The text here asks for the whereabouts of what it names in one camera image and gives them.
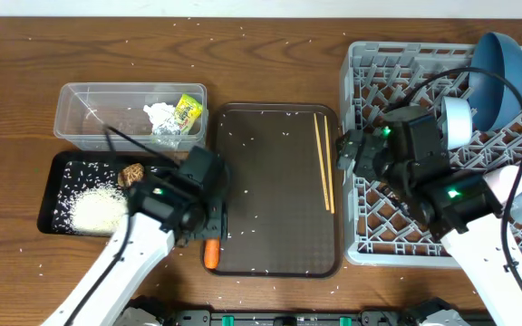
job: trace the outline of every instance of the yellow snack wrapper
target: yellow snack wrapper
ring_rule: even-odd
[[[182,94],[179,104],[177,104],[177,108],[174,110],[174,120],[180,127],[180,134],[186,135],[189,133],[202,111],[202,104],[187,94]]]

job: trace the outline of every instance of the green tape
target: green tape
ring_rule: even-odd
[[[340,326],[352,326],[352,318],[350,318],[350,317],[341,317],[340,318]]]
[[[234,324],[235,324],[235,317],[223,316],[223,321],[222,321],[223,326],[233,326]]]

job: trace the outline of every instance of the carrot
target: carrot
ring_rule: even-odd
[[[217,239],[208,239],[205,242],[205,267],[215,269],[218,266],[221,242]]]

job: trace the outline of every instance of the wooden chopsticks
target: wooden chopsticks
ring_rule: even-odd
[[[322,188],[324,190],[324,201],[325,210],[330,211],[332,214],[335,213],[334,205],[334,183],[332,181],[332,158],[330,152],[330,134],[327,127],[327,117],[325,117],[325,154],[327,156],[327,176],[329,179],[329,193],[328,187],[325,184],[325,170],[324,170],[324,154],[322,152],[322,138],[319,133],[319,127],[317,125],[317,114],[314,113],[314,125],[315,125],[315,141],[317,142],[317,155],[319,157],[319,167],[322,175]]]

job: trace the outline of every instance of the table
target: table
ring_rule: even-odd
[[[106,241],[35,227],[52,158],[71,148],[53,135],[66,82],[201,82],[213,112],[229,101],[283,101],[339,114],[338,76],[351,42],[476,43],[488,31],[522,44],[522,21],[0,18],[0,324],[45,320]],[[344,261],[325,280],[216,277],[202,268],[196,243],[159,264],[138,293],[182,309],[400,309],[433,296],[485,309],[460,270]]]

